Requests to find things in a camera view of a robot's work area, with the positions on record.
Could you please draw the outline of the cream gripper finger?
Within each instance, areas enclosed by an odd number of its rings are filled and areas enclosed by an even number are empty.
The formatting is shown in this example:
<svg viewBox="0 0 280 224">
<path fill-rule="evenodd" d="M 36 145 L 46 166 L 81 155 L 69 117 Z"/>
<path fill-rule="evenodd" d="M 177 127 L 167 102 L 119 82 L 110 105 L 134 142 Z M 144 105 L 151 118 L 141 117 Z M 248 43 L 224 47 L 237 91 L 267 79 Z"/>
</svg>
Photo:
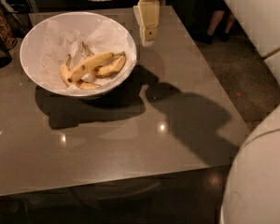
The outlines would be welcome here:
<svg viewBox="0 0 280 224">
<path fill-rule="evenodd" d="M 144 47 L 151 46 L 157 38 L 160 2 L 159 0 L 139 0 L 133 7 L 133 13 L 139 25 L 141 43 Z"/>
</svg>

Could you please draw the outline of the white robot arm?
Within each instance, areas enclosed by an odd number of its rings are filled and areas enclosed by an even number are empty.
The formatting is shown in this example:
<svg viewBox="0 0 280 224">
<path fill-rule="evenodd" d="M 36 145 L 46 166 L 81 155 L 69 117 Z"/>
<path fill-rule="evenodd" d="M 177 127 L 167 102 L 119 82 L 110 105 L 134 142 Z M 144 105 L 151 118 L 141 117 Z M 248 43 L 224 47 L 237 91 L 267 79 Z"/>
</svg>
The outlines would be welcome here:
<svg viewBox="0 0 280 224">
<path fill-rule="evenodd" d="M 224 0 L 280 87 L 280 0 Z M 219 224 L 280 224 L 280 105 L 233 161 Z"/>
</svg>

